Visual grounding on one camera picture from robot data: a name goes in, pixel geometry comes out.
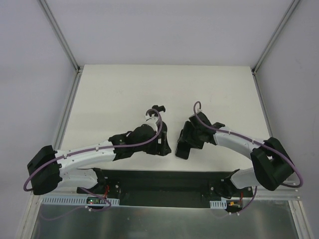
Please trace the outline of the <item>black smartphone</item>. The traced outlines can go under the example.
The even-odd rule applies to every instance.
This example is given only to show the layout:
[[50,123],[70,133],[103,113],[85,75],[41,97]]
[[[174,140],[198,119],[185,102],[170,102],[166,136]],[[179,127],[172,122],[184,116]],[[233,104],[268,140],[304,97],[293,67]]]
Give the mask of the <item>black smartphone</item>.
[[188,144],[187,142],[178,142],[176,151],[175,151],[175,156],[180,159],[188,160],[190,150],[191,150],[190,144]]

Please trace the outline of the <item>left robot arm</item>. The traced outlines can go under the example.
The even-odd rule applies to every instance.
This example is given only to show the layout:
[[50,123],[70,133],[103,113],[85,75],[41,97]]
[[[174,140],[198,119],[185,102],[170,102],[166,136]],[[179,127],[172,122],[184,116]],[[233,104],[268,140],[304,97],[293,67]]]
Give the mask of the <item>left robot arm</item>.
[[74,149],[55,150],[52,145],[42,147],[27,165],[29,177],[24,191],[44,195],[58,188],[83,187],[93,193],[102,193],[105,181],[93,168],[85,166],[130,158],[134,153],[166,156],[171,153],[165,123],[156,129],[143,124],[133,131],[117,134],[96,145]]

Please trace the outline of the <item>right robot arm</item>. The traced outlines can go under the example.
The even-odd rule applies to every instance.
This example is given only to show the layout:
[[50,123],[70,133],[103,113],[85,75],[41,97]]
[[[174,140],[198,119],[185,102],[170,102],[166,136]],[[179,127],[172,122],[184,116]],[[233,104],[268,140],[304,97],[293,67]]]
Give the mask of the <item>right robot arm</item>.
[[227,199],[238,195],[243,188],[263,186],[269,191],[276,190],[293,174],[292,162],[285,161],[278,153],[287,156],[276,138],[251,142],[246,136],[239,137],[220,122],[211,123],[199,112],[185,122],[177,141],[175,155],[188,159],[190,150],[203,149],[205,143],[231,149],[252,161],[252,168],[236,169],[221,179],[213,188],[215,193]]

